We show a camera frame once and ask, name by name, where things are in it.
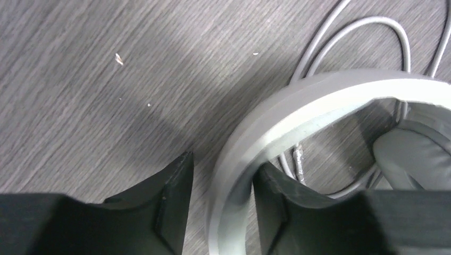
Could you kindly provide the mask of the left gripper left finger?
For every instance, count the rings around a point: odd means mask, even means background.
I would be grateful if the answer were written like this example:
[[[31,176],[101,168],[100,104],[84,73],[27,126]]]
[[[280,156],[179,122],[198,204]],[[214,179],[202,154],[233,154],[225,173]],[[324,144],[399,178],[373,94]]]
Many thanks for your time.
[[[194,156],[104,200],[1,195],[1,254],[182,254]]]

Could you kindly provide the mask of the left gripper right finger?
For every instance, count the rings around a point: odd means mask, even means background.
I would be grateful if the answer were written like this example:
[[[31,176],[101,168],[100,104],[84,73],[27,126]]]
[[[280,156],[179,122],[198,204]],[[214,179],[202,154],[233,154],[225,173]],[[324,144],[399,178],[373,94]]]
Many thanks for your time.
[[[450,192],[360,191],[334,200],[271,163],[253,178],[263,254],[450,254]]]

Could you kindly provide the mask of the white grey angular headphones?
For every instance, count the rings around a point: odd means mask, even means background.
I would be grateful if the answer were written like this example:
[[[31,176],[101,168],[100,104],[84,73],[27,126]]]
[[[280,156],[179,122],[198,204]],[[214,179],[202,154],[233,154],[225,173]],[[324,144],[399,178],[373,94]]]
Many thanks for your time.
[[[273,94],[237,126],[216,161],[206,210],[210,254],[245,254],[247,206],[258,167],[311,134],[381,98],[450,109],[450,85],[402,71],[317,74]]]

